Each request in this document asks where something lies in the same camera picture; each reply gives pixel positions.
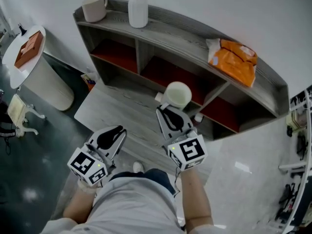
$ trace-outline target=white chair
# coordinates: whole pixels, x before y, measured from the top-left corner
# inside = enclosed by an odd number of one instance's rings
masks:
[[[31,112],[34,115],[38,116],[41,119],[45,119],[46,117],[44,115],[40,115],[37,113],[37,111],[34,109],[33,105],[26,105],[21,98],[18,95],[14,95],[10,105],[8,107],[8,115],[11,118],[13,124],[20,128],[23,132],[34,132],[36,135],[38,135],[38,131],[33,128],[26,128],[23,126],[24,122],[27,122],[27,119],[25,118],[25,114],[27,112]]]

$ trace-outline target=person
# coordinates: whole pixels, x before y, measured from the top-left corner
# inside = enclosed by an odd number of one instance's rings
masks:
[[[189,234],[215,234],[209,200],[196,168],[181,172],[185,227]],[[63,218],[49,221],[41,234],[182,234],[168,175],[144,172],[136,161],[134,173],[114,175],[97,194],[96,187],[78,181],[78,190]]]

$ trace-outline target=orange snack bag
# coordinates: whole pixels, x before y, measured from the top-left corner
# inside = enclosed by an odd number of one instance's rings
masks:
[[[235,80],[252,87],[255,80],[257,54],[241,43],[206,39],[209,48],[208,63]]]

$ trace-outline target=shoe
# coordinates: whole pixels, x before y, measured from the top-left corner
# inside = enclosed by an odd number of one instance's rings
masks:
[[[17,138],[23,137],[25,135],[25,132],[22,131],[20,128],[15,129],[15,136]]]
[[[144,172],[144,166],[142,165],[141,162],[136,161],[133,163],[133,172],[136,174],[140,173],[140,172],[142,172],[142,173]]]

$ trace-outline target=brown tissue box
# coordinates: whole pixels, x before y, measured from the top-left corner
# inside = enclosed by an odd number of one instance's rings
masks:
[[[42,40],[43,35],[41,31],[38,31],[34,33],[25,44],[23,44],[15,61],[15,66],[17,68],[22,67],[26,62],[28,62],[30,59],[34,58],[38,54]]]

